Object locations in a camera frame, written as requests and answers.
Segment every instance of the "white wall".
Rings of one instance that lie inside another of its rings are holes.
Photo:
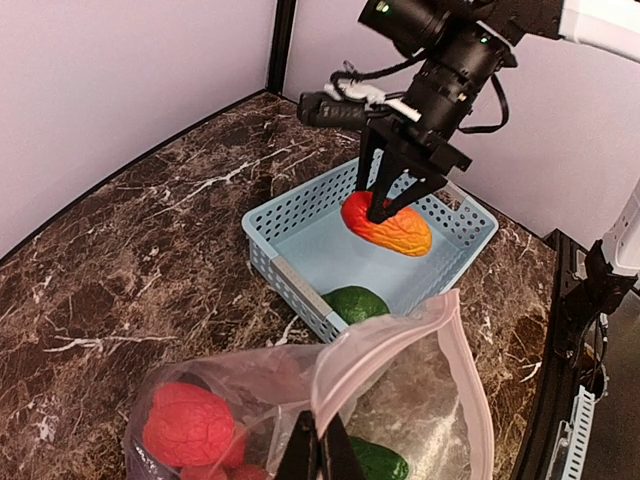
[[[285,94],[321,89],[349,59],[367,71],[402,58],[357,23],[364,0],[299,0]],[[454,137],[474,163],[452,178],[539,235],[558,227],[590,246],[640,176],[640,65],[590,47],[525,37],[520,67],[500,79],[511,121],[494,135]],[[381,83],[406,89],[412,72]],[[499,121],[488,86],[465,123]]]
[[[153,146],[264,88],[275,0],[6,3],[0,258]]]

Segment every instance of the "plastic bag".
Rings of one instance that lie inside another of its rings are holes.
[[[167,396],[176,391],[176,398]],[[189,395],[197,399],[194,418],[185,414]],[[229,411],[220,413],[224,408],[212,399],[223,399]],[[400,454],[409,479],[491,478],[491,417],[454,290],[408,317],[352,326],[331,345],[229,353],[157,369],[130,416],[127,479],[272,478],[298,415],[309,409],[319,435],[340,414],[350,435]]]
[[[399,453],[409,480],[492,478],[491,413],[458,290],[423,302],[408,318],[354,325],[320,353],[311,393],[318,435],[354,401],[351,418],[343,417],[347,432]]]

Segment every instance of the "brown marble surface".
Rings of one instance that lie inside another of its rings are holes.
[[[250,268],[240,219],[356,156],[262,95],[137,163],[0,264],[0,478],[124,478],[121,439],[149,369],[315,342]],[[541,360],[553,253],[500,230],[458,283],[507,479]]]

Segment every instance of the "green toy vegetable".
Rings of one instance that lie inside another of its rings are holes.
[[[322,298],[349,325],[389,313],[384,300],[364,287],[339,288]]]
[[[409,464],[393,450],[359,437],[349,439],[367,480],[405,480],[409,476]]]

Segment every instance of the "plastic basket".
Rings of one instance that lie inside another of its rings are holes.
[[[381,152],[371,169],[375,178]],[[449,290],[498,229],[498,222],[451,182],[453,200],[430,195],[412,206],[427,220],[431,252],[407,257],[370,244],[342,222],[340,206],[354,191],[357,159],[251,210],[242,219],[253,266],[324,341],[346,323],[320,295],[358,285],[382,297],[392,313],[407,314],[423,299]],[[401,176],[394,197],[415,179]]]

